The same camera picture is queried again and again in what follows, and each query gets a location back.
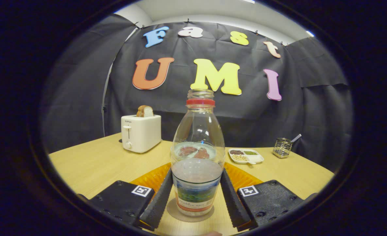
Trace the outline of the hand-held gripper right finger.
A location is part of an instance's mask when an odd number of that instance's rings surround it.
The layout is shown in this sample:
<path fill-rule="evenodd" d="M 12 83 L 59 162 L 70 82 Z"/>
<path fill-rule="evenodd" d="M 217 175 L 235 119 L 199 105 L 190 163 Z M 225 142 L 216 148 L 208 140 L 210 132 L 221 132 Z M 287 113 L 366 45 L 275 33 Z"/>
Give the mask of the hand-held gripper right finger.
<path fill-rule="evenodd" d="M 237 231 L 266 226 L 304 202 L 277 180 L 258 183 L 229 168 L 224 169 L 220 184 L 231 223 Z"/>

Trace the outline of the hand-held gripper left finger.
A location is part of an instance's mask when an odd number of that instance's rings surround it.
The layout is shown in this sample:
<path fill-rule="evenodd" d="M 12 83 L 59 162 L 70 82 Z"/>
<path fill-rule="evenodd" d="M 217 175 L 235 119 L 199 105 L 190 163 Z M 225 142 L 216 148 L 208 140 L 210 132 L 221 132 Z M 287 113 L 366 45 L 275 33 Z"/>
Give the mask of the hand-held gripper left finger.
<path fill-rule="evenodd" d="M 157 168 L 132 182 L 115 181 L 89 199 L 89 205 L 124 225 L 154 231 L 172 189 L 170 168 Z"/>

